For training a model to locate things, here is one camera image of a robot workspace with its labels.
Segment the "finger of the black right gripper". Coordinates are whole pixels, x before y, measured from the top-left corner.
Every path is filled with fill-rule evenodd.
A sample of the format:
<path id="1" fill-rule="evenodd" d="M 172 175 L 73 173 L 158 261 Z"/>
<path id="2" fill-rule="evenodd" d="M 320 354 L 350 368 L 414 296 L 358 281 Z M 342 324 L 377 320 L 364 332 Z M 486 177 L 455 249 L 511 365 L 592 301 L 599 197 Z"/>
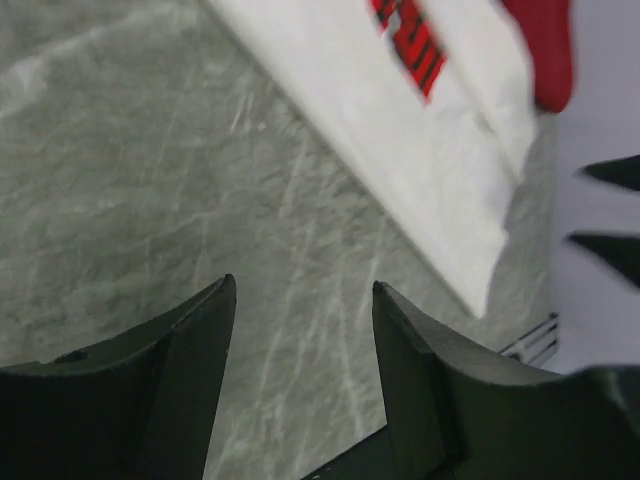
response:
<path id="1" fill-rule="evenodd" d="M 567 241 L 594 255 L 639 288 L 639 236 L 622 233 L 573 232 Z"/>
<path id="2" fill-rule="evenodd" d="M 594 180 L 616 185 L 629 191 L 639 190 L 639 155 L 595 162 L 582 167 L 579 172 Z"/>

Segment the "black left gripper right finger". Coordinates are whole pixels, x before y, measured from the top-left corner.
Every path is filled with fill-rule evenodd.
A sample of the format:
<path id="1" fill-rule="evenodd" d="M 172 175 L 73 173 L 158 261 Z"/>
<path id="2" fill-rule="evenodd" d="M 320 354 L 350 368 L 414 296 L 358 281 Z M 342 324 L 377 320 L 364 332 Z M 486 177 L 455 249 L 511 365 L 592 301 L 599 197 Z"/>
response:
<path id="1" fill-rule="evenodd" d="M 493 352 L 373 288 L 388 433 L 401 479 L 635 479 L 639 370 L 562 375 Z"/>

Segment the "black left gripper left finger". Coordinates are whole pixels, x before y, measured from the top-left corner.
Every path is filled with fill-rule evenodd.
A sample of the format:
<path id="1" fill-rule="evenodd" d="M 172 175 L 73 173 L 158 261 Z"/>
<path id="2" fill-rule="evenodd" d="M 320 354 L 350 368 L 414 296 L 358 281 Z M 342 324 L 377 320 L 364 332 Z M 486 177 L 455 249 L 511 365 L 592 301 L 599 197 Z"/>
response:
<path id="1" fill-rule="evenodd" d="M 199 479 L 233 332 L 226 275 L 50 362 L 1 371 L 5 479 Z"/>

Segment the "white t shirt red print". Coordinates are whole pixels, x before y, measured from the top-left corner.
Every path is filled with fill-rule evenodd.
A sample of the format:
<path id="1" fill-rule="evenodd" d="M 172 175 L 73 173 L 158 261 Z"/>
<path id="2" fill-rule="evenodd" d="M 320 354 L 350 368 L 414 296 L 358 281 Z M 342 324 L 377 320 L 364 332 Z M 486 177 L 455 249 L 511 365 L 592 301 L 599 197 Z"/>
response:
<path id="1" fill-rule="evenodd" d="M 466 310 L 486 313 L 537 133 L 498 1 L 215 1 Z"/>

